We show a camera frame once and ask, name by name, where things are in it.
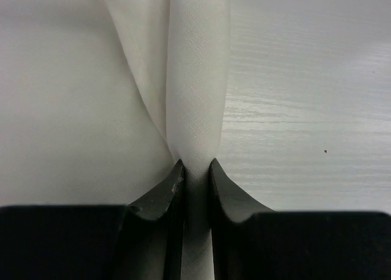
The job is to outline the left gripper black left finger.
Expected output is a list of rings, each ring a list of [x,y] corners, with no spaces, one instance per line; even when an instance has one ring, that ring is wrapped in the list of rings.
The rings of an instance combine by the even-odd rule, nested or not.
[[[185,168],[126,205],[1,208],[2,279],[180,279]]]

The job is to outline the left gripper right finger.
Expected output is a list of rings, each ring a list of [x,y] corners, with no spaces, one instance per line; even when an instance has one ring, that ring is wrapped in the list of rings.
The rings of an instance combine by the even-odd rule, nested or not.
[[[277,212],[210,164],[216,279],[389,279],[390,215]]]

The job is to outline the white cloth napkin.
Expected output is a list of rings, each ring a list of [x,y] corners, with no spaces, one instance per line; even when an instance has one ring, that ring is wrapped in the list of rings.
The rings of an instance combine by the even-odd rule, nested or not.
[[[187,169],[182,279],[213,279],[228,0],[1,0],[1,204],[121,204]]]

